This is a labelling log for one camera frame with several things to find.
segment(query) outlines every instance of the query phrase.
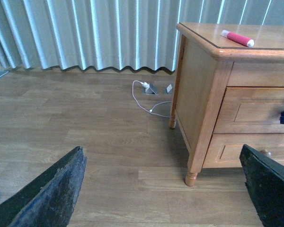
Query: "glue stick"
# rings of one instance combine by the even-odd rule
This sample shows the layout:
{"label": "glue stick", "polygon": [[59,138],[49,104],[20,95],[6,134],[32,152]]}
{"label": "glue stick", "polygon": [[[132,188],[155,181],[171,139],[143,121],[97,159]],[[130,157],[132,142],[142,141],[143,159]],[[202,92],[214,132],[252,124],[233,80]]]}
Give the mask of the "glue stick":
{"label": "glue stick", "polygon": [[230,40],[232,40],[236,43],[239,43],[241,45],[244,45],[244,46],[252,47],[255,44],[255,42],[248,37],[245,37],[245,36],[233,33],[233,32],[229,32],[229,31],[226,31],[226,30],[223,30],[221,35],[225,38],[228,38],[228,39],[230,39]]}

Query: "wooden nightstand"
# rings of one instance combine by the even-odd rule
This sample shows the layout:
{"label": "wooden nightstand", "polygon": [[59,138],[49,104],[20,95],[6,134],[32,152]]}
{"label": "wooden nightstand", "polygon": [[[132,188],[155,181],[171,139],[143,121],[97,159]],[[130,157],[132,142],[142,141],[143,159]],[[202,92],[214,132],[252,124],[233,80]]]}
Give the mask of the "wooden nightstand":
{"label": "wooden nightstand", "polygon": [[[244,143],[284,165],[284,26],[180,23],[170,128],[189,151],[186,184],[202,168],[240,167]],[[244,47],[220,36],[254,39]]]}

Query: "charging cable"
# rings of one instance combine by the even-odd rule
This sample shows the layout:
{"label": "charging cable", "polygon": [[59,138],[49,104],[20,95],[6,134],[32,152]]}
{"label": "charging cable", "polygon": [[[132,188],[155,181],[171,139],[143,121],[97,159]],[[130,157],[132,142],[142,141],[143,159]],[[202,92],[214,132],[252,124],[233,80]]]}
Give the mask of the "charging cable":
{"label": "charging cable", "polygon": [[[138,81],[138,80],[134,80],[134,81],[133,81],[133,85],[134,85],[135,82],[139,82],[146,90],[150,87],[150,85],[149,85],[148,83],[146,83],[146,82],[141,82],[141,81]],[[153,109],[154,109],[156,106],[158,106],[158,105],[160,105],[160,104],[163,104],[163,103],[171,103],[171,101],[166,101],[166,102],[158,103],[158,104],[154,105],[152,109],[147,110],[147,109],[145,109],[144,107],[142,107],[142,106],[139,104],[138,100],[137,100],[136,97],[134,96],[134,94],[133,94],[133,87],[132,87],[132,95],[133,95],[133,98],[135,99],[136,103],[138,104],[138,106],[139,106],[140,108],[142,108],[143,110],[145,110],[146,112],[148,112],[148,113],[150,113],[150,114],[153,114],[153,115],[160,116],[160,117],[169,118],[169,116],[164,116],[164,115],[161,115],[161,114],[153,113],[152,111],[153,111]]]}

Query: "wooden floor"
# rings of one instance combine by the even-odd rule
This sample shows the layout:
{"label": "wooden floor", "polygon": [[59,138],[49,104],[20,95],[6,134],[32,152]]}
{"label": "wooden floor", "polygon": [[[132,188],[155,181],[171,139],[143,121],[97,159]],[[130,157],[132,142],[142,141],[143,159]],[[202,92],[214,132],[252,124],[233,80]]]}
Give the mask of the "wooden floor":
{"label": "wooden floor", "polygon": [[[75,146],[88,157],[70,227],[262,226],[241,168],[205,169],[185,186],[180,130],[151,107],[172,76],[15,71],[0,78],[0,203]],[[155,111],[169,114],[170,104]]]}

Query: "curtain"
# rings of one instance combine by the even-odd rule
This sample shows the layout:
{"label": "curtain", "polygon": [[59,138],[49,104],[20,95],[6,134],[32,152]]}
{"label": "curtain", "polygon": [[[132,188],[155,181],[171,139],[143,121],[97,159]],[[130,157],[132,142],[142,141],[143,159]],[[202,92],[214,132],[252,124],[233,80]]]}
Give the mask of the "curtain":
{"label": "curtain", "polygon": [[181,21],[284,25],[284,0],[0,0],[0,62],[174,71]]}

